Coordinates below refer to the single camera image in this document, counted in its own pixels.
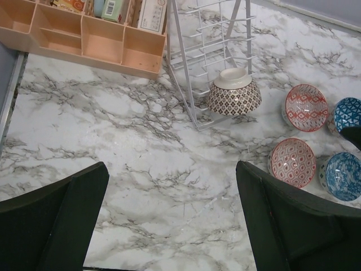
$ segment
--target package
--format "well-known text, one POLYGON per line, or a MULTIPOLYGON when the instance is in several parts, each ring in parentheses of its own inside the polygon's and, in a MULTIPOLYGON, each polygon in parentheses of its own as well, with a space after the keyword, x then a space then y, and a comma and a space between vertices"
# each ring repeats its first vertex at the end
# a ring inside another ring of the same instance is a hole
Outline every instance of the package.
POLYGON ((143 0, 140 9, 138 28, 162 33, 167 0, 143 0))
POLYGON ((95 0, 94 1, 94 15, 95 17, 102 17, 103 8, 104 8, 104 0, 95 0))
POLYGON ((58 8, 80 13, 84 10, 85 1, 86 0, 54 0, 52 5, 58 8))
POLYGON ((105 0, 102 19, 124 23, 129 0, 105 0))

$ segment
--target organizer compartment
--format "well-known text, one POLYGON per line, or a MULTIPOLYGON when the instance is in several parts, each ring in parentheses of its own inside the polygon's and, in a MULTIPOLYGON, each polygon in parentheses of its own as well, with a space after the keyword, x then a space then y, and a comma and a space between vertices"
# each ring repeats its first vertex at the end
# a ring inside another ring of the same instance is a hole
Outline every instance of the organizer compartment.
POLYGON ((0 0, 0 42, 15 50, 157 79, 165 35, 131 27, 142 0, 130 0, 124 25, 92 17, 94 0, 82 13, 51 0, 0 0))
POLYGON ((29 33, 35 6, 27 0, 0 0, 0 27, 29 33))
POLYGON ((89 16, 83 17, 82 52, 84 56, 120 64, 123 40, 123 25, 89 16))
POLYGON ((126 27, 122 64, 150 72, 159 72, 165 36, 126 27))
POLYGON ((45 28, 71 36, 81 35, 81 15, 56 7, 38 4, 33 27, 45 28))
POLYGON ((81 55, 81 15, 38 4, 31 35, 39 46, 81 55))

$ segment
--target bowl rim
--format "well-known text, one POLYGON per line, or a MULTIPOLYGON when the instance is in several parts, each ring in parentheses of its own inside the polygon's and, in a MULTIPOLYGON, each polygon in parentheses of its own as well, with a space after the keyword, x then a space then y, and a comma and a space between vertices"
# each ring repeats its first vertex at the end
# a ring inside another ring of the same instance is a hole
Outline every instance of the bowl rim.
POLYGON ((336 157, 338 157, 338 156, 340 156, 340 155, 343 155, 343 154, 350 154, 353 158, 356 158, 356 160, 358 160, 359 162, 361 162, 360 159, 358 159, 355 155, 353 155, 352 153, 347 152, 347 151, 339 152, 339 153, 337 153, 337 154, 332 155, 332 156, 328 159, 327 164, 326 164, 326 169, 325 169, 325 183, 326 183, 326 185, 327 185, 328 191, 329 191, 336 199, 342 200, 343 202, 352 202, 353 200, 358 199, 358 198, 361 196, 361 193, 360 193, 360 195, 359 195, 357 198, 355 198, 355 199, 352 199, 352 200, 344 200, 344 199, 340 199, 340 198, 336 197, 336 195, 334 195, 334 193, 331 192, 331 189, 330 189, 329 186, 328 186, 328 178, 327 178, 327 168, 328 168, 328 165, 330 164, 330 162, 331 162, 332 159, 334 159, 334 158, 336 158, 336 157))
MULTIPOLYGON (((313 157, 315 158, 315 163, 314 163, 314 165, 315 165, 315 166, 317 165, 316 156, 315 156, 312 148, 311 148, 305 141, 303 141, 303 140, 301 140, 301 139, 299 139, 299 138, 290 137, 290 138, 286 138, 286 139, 282 140, 281 142, 279 142, 279 143, 273 148, 273 150, 272 150, 271 159, 270 159, 270 160, 271 160, 271 161, 270 161, 270 164, 271 164, 271 170, 272 170, 273 176, 276 176, 276 174, 275 174, 275 172, 274 172, 274 170, 273 170, 273 167, 272 167, 272 164, 273 164, 272 160, 273 160, 273 156, 274 156, 274 154, 275 154, 275 150, 276 150, 276 148, 277 148, 280 144, 282 144, 283 142, 288 141, 288 140, 300 141, 301 143, 303 143, 304 145, 306 145, 306 147, 308 147, 308 148, 310 149, 313 157)), ((315 167, 315 169, 314 169, 313 172, 312 172, 312 177, 310 178, 310 180, 309 180, 305 185, 300 186, 300 187, 298 187, 298 188, 301 189, 301 188, 305 187, 306 185, 308 185, 308 184, 312 181, 312 179, 315 177, 315 173, 316 173, 316 167, 315 167)))
POLYGON ((333 109, 333 111, 332 111, 332 114, 333 114, 333 122, 334 122, 334 125, 335 125, 335 127, 336 127, 336 130, 337 130, 339 133, 341 132, 341 130, 339 130, 338 127, 337 127, 337 125, 336 125, 336 119, 335 119, 336 114, 335 114, 335 112, 336 112, 336 109, 340 106, 340 104, 341 104, 342 102, 344 102, 345 100, 348 100, 348 99, 358 100, 358 101, 360 102, 360 104, 361 104, 361 100, 358 99, 358 98, 355 98, 355 97, 346 97, 346 98, 340 100, 340 101, 336 104, 336 106, 334 107, 334 109, 333 109))
POLYGON ((321 129, 321 128, 323 127, 323 125, 327 122, 327 118, 328 118, 328 117, 325 118, 325 120, 323 121, 323 123, 321 124, 321 126, 318 127, 316 130, 304 130, 304 129, 300 129, 299 127, 296 127, 296 126, 294 125, 294 123, 292 122, 292 120, 289 118, 288 114, 287 114, 287 99, 288 99, 288 97, 290 96, 290 93, 292 92, 292 90, 294 90, 295 88, 300 87, 300 86, 311 86, 312 88, 315 88, 315 89, 318 91, 319 94, 321 94, 322 98, 326 101, 327 116, 328 116, 328 115, 329 115, 329 112, 328 112, 327 100, 326 100, 326 97, 322 94, 322 92, 321 92, 318 88, 316 88, 315 86, 312 86, 312 85, 310 85, 310 84, 298 84, 298 85, 292 87, 291 90, 288 92, 288 94, 287 94, 287 96, 286 96, 286 100, 285 100, 285 103, 284 103, 284 109, 285 109, 285 115, 286 115, 287 119, 289 120, 289 122, 290 122, 297 130, 300 130, 300 131, 306 132, 306 133, 312 133, 312 132, 315 132, 315 131, 321 129))

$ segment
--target red bowl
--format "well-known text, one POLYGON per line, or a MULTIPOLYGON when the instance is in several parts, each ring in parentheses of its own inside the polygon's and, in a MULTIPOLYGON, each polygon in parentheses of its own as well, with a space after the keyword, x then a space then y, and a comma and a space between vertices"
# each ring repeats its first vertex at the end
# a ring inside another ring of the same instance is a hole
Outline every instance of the red bowl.
POLYGON ((321 91, 311 85, 295 86, 282 109, 284 120, 303 132, 314 132, 327 121, 328 106, 321 91))
POLYGON ((268 170, 275 178, 302 188, 315 175, 316 157, 306 142, 287 138, 278 143, 269 154, 268 170))

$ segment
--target ceramic bowl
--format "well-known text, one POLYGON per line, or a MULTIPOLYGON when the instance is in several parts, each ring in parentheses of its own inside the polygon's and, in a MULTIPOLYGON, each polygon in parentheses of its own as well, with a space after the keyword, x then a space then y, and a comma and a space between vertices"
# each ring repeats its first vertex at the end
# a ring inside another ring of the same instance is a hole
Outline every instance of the ceramic bowl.
POLYGON ((316 158, 306 142, 288 138, 271 151, 268 170, 277 179, 297 188, 306 186, 316 171, 316 158))
POLYGON ((282 117, 290 126, 303 132, 320 129, 328 117, 328 106, 321 91, 311 85, 298 85, 288 93, 282 117))
POLYGON ((256 82, 243 68, 222 71, 210 87, 207 106, 211 111, 225 115, 244 115, 262 102, 256 82))
POLYGON ((341 152, 324 161, 319 170, 322 187, 339 200, 349 202, 361 196, 361 161, 341 152))
POLYGON ((361 100, 345 98, 339 101, 336 108, 329 114, 327 127, 336 136, 344 127, 361 125, 361 100))

